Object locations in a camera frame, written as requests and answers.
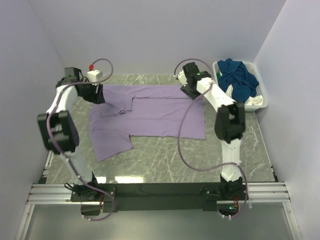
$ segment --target marble tabletop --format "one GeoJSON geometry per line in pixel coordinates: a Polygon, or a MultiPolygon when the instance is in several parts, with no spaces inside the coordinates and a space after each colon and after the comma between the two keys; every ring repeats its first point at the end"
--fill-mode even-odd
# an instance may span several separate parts
{"type": "MultiPolygon", "coordinates": [[[[169,74],[114,75],[105,84],[116,85],[178,85],[169,74]]],[[[175,137],[131,136],[133,149],[97,162],[88,134],[88,112],[92,104],[78,98],[71,116],[79,132],[80,150],[85,164],[102,183],[193,183],[219,182],[221,169],[198,172],[181,161],[175,137]]],[[[205,140],[182,139],[184,158],[195,167],[205,168],[222,162],[221,143],[216,137],[214,108],[204,102],[205,140]]],[[[245,114],[246,131],[240,147],[241,166],[249,182],[274,182],[273,169],[254,112],[245,114]]],[[[47,184],[72,183],[72,176],[55,155],[47,184]]]]}

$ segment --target laundry basket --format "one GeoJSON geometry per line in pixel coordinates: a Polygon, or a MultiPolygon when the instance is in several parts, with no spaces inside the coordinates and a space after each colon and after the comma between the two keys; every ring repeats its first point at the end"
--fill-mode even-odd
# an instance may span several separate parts
{"type": "MultiPolygon", "coordinates": [[[[266,106],[268,106],[266,90],[261,80],[261,76],[258,72],[257,66],[249,61],[243,61],[243,64],[246,66],[246,69],[248,70],[248,72],[253,74],[256,77],[257,81],[259,82],[259,85],[256,87],[256,96],[262,95],[263,97],[263,104],[261,106],[246,106],[246,105],[244,106],[244,110],[246,112],[254,112],[257,109],[265,108],[266,106]]],[[[218,84],[218,77],[217,77],[217,72],[219,72],[218,62],[215,61],[212,67],[213,67],[213,73],[214,73],[214,81],[216,82],[216,84],[218,84]]]]}

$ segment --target purple cloth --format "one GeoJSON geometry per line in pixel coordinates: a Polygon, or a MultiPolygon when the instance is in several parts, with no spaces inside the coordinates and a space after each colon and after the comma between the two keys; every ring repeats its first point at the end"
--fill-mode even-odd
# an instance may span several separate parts
{"type": "MultiPolygon", "coordinates": [[[[104,85],[104,104],[89,113],[89,135],[98,162],[130,150],[130,136],[177,137],[192,100],[173,85],[104,85]]],[[[205,139],[202,99],[189,110],[182,138],[205,139]]]]}

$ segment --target white wall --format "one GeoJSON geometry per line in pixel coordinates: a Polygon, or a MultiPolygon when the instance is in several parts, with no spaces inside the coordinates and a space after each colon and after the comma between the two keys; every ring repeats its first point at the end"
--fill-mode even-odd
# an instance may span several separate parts
{"type": "Polygon", "coordinates": [[[285,0],[29,0],[65,66],[171,73],[190,57],[253,61],[285,0]]]}
{"type": "Polygon", "coordinates": [[[305,240],[320,238],[320,1],[287,0],[255,59],[269,107],[258,114],[305,240]]]}
{"type": "Polygon", "coordinates": [[[11,240],[46,162],[37,115],[63,66],[27,1],[0,1],[0,33],[0,238],[11,240]]]}

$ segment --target dark blue towel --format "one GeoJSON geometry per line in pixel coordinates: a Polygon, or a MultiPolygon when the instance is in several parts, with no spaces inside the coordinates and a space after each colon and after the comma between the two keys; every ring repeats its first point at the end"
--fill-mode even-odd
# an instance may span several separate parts
{"type": "Polygon", "coordinates": [[[257,95],[256,87],[259,85],[256,77],[248,72],[242,61],[233,61],[231,58],[218,61],[222,76],[218,79],[219,87],[226,92],[228,86],[233,87],[232,98],[245,103],[249,97],[257,95]]]}

